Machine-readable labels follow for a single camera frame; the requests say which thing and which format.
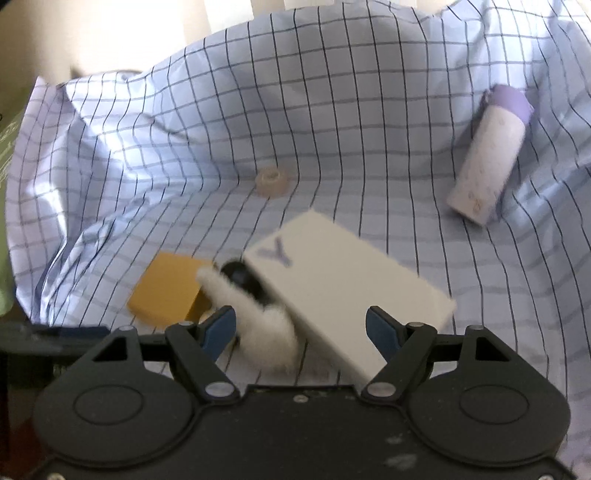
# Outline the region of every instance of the white bottle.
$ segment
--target white bottle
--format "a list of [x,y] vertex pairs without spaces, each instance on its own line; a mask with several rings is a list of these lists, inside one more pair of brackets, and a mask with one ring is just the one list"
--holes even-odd
[[515,165],[532,113],[533,107],[521,91],[508,85],[495,86],[447,198],[450,207],[486,225]]

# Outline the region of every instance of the green object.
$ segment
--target green object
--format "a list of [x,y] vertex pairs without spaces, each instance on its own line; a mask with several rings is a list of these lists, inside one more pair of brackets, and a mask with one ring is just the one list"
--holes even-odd
[[6,108],[0,106],[0,315],[10,311],[15,300],[15,284],[8,254],[6,237],[5,202],[8,168],[12,160],[14,142],[17,139],[27,103],[29,90],[23,90]]

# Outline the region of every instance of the white fluffy toy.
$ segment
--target white fluffy toy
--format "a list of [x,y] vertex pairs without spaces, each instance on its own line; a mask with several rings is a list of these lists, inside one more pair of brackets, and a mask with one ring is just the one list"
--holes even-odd
[[284,307],[276,304],[263,307],[211,267],[197,270],[197,281],[215,308],[225,305],[234,308],[240,347],[253,364],[263,370],[295,366],[298,338]]

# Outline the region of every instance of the white cylinder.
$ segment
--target white cylinder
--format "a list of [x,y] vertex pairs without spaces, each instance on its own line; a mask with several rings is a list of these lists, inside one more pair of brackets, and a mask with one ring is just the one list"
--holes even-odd
[[503,107],[489,105],[447,204],[485,225],[495,209],[525,138],[524,121]]

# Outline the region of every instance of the screw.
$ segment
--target screw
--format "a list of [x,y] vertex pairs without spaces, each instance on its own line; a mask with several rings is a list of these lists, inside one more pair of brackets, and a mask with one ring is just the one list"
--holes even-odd
[[212,382],[205,387],[205,393],[214,398],[226,398],[234,393],[234,385],[228,382]]
[[305,395],[299,394],[294,397],[295,403],[306,403],[308,401],[308,397]]
[[372,397],[386,398],[396,393],[396,387],[388,382],[375,382],[368,385],[367,391]]

